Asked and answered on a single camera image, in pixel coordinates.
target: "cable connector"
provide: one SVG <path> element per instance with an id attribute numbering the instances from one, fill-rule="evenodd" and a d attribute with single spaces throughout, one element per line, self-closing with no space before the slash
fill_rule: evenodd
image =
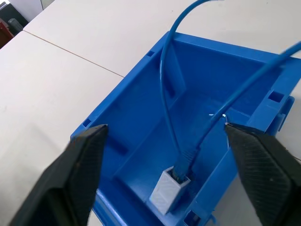
<path id="1" fill-rule="evenodd" d="M 187 185 L 190 183 L 188 177 L 185 177 L 181 183 L 178 183 L 171 176 L 173 168 L 174 167 L 172 166 L 162 172 L 155 189 L 150 195 L 151 203 L 163 215 L 166 215 L 173 210 L 180 197 L 185 192 Z"/>

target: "red object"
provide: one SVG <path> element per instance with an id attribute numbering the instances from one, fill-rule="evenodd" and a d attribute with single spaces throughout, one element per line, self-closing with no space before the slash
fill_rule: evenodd
<path id="1" fill-rule="evenodd" d="M 0 48 L 8 43 L 14 36 L 9 32 L 5 25 L 0 22 Z"/>

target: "bin floor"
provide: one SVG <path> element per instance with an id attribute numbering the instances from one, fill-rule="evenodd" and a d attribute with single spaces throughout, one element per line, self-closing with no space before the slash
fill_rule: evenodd
<path id="1" fill-rule="evenodd" d="M 202 132 L 204 124 L 210 120 L 210 113 L 215 113 L 221 103 L 199 93 L 185 93 L 177 99 L 171 109 L 172 122 L 181 149 L 193 148 Z M 229 109 L 229 120 L 235 123 L 245 123 L 249 116 Z M 141 145 L 128 157 L 127 161 L 116 172 L 115 176 L 128 191 L 133 192 L 154 212 L 162 223 L 179 219 L 187 205 L 198 193 L 208 176 L 227 151 L 226 135 L 223 131 L 224 119 L 216 124 L 206 137 L 195 164 L 192 168 L 193 181 L 189 191 L 181 199 L 180 205 L 174 211 L 162 216 L 149 202 L 152 190 L 163 170 L 176 161 L 178 153 L 171 142 L 165 120 L 162 119 L 155 129 L 146 137 Z"/>

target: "dark object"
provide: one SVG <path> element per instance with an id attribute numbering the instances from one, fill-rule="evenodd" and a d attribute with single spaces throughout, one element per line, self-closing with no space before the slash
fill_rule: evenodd
<path id="1" fill-rule="evenodd" d="M 74 138 L 44 171 L 10 225 L 87 225 L 107 134 L 108 127 L 100 125 Z"/>
<path id="2" fill-rule="evenodd" d="M 42 9 L 45 10 L 55 0 L 40 0 L 40 1 L 41 1 Z"/>
<path id="3" fill-rule="evenodd" d="M 0 21 L 0 48 L 6 45 L 11 39 L 13 35 L 9 32 L 6 26 Z"/>
<path id="4" fill-rule="evenodd" d="M 7 5 L 6 2 L 0 3 L 0 9 L 1 9 L 2 7 L 4 7 L 5 5 Z"/>
<path id="5" fill-rule="evenodd" d="M 8 21 L 8 24 L 12 26 L 17 32 L 21 32 L 23 30 L 23 26 L 14 18 Z"/>
<path id="6" fill-rule="evenodd" d="M 274 136 L 237 124 L 225 131 L 262 225 L 301 225 L 301 165 Z"/>
<path id="7" fill-rule="evenodd" d="M 0 18 L 9 24 L 9 20 L 16 19 L 22 27 L 28 24 L 28 21 L 13 7 L 12 4 L 7 4 L 0 8 Z M 9 26 L 9 30 L 13 35 L 17 35 L 19 32 L 13 27 Z"/>

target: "white wall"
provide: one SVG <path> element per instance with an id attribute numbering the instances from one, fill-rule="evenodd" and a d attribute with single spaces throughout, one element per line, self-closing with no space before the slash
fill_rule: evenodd
<path id="1" fill-rule="evenodd" d="M 22 16 L 29 22 L 42 12 L 40 0 L 9 0 Z"/>

